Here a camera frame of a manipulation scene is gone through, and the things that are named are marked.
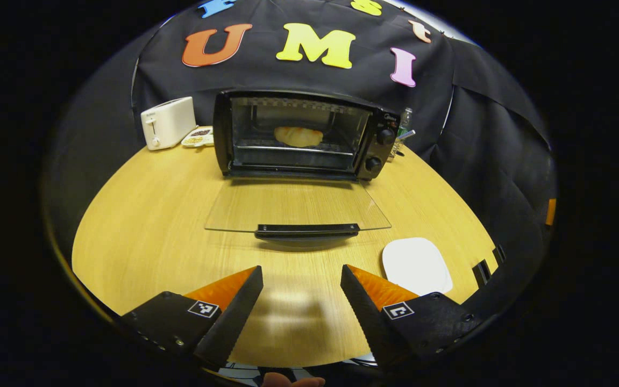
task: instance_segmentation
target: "pink letter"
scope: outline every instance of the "pink letter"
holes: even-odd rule
[[[412,79],[412,61],[416,59],[415,56],[404,49],[395,47],[391,47],[390,51],[395,54],[395,71],[390,75],[390,79],[414,88],[417,85]]]

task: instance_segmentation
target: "black slot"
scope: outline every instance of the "black slot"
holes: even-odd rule
[[[488,269],[488,264],[486,263],[486,260],[482,260],[475,267],[472,267],[472,271],[474,272],[476,284],[479,285],[479,288],[486,285],[491,279],[491,270]]]
[[[506,262],[506,252],[503,250],[501,245],[496,246],[493,249],[493,256],[496,257],[496,262],[498,262],[498,266]]]

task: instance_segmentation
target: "yellow letter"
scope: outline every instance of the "yellow letter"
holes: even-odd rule
[[[350,5],[354,9],[366,12],[369,15],[378,16],[381,14],[381,4],[378,4],[377,2],[372,2],[371,0],[353,0]]]
[[[314,29],[307,24],[288,23],[283,27],[288,30],[288,39],[285,40],[283,51],[275,55],[281,61],[301,60],[300,46],[302,46],[307,59],[311,62],[319,59],[319,56],[328,49],[329,52],[321,58],[324,64],[337,68],[352,68],[350,44],[355,36],[350,32],[333,30],[326,34],[323,39],[319,39]]]

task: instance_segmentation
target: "food on dish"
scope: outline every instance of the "food on dish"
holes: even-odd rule
[[[313,147],[324,140],[324,134],[319,130],[304,127],[281,126],[273,130],[275,139],[292,147]]]

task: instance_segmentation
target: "toaster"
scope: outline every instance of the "toaster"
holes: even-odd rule
[[[192,97],[174,99],[140,114],[147,149],[174,147],[196,128]]]

